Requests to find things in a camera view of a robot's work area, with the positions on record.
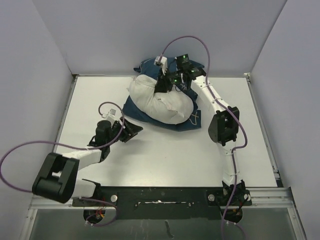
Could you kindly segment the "dark blue embroidered pillowcase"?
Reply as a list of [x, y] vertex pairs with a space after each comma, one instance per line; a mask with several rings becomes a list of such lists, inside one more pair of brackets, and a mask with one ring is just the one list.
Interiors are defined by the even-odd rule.
[[[147, 58], [143, 60], [138, 67], [135, 67], [133, 70], [139, 75], [146, 75], [151, 77], [157, 81], [158, 73], [161, 71], [159, 66], [154, 65], [155, 58]], [[193, 112], [191, 116], [183, 123], [179, 124], [166, 124], [160, 121], [157, 121], [151, 117], [149, 117], [146, 113], [139, 110], [131, 100], [130, 96], [126, 99], [126, 102], [123, 105], [123, 112], [126, 116], [145, 123], [149, 123], [161, 128], [165, 128], [172, 131], [183, 132], [200, 129], [202, 127], [201, 124], [201, 110], [197, 105], [198, 95], [191, 89], [187, 89], [185, 84], [183, 85], [175, 85], [172, 87], [171, 91], [182, 92], [186, 94], [189, 98], [191, 98], [193, 102]]]

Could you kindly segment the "white pillow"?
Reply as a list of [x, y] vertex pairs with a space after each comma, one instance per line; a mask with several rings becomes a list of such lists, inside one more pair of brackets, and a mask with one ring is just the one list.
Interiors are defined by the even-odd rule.
[[134, 77], [128, 92], [134, 105], [154, 120], [177, 125], [185, 122], [194, 111], [190, 97], [181, 91], [157, 92], [157, 81], [145, 74]]

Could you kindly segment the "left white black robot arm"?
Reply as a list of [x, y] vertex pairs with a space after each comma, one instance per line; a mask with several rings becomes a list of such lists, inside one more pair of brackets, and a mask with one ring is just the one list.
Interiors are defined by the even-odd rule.
[[143, 127], [123, 117], [114, 122], [99, 121], [95, 135], [84, 150], [63, 154], [51, 152], [46, 156], [32, 185], [32, 193], [59, 203], [84, 198], [92, 206], [99, 204], [102, 199], [98, 190], [100, 184], [78, 177], [78, 171], [103, 162], [111, 151], [108, 143], [126, 143], [142, 130]]

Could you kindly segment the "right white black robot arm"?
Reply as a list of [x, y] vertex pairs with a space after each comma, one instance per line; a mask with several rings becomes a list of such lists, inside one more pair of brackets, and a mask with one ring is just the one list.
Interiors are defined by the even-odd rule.
[[235, 150], [239, 131], [240, 111], [237, 107], [229, 106], [208, 81], [207, 74], [202, 67], [196, 67], [189, 60], [187, 54], [175, 57], [176, 70], [169, 70], [169, 61], [163, 55], [157, 56], [154, 65], [160, 67], [155, 92], [169, 92], [173, 86], [184, 84], [188, 90], [194, 91], [205, 104], [212, 120], [208, 127], [210, 139], [217, 144], [223, 160], [222, 184], [223, 200], [230, 205], [241, 198], [237, 185], [242, 179], [239, 177]]

